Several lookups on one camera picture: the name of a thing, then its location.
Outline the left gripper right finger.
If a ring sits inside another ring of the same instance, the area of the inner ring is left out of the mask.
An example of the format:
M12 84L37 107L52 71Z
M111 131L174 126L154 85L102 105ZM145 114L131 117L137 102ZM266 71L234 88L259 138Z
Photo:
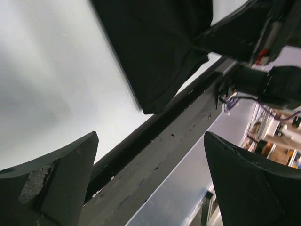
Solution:
M206 158L225 226L299 226L301 171L240 148L212 132Z

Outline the black graphic t shirt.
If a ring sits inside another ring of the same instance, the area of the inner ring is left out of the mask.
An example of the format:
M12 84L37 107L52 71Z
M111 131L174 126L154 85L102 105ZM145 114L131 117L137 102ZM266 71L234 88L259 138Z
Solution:
M94 0L111 46L144 114L164 111L206 62L193 47L210 28L210 0Z

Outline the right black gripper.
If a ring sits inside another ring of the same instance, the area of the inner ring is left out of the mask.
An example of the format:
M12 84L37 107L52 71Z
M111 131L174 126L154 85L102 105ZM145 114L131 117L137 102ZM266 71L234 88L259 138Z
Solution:
M193 47L249 65L301 46L301 0L249 0L194 39Z

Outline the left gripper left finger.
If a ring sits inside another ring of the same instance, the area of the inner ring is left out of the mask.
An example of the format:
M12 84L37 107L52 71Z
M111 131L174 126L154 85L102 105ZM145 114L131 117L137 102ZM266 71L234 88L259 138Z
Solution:
M2 226L76 226L98 147L96 132L0 172Z

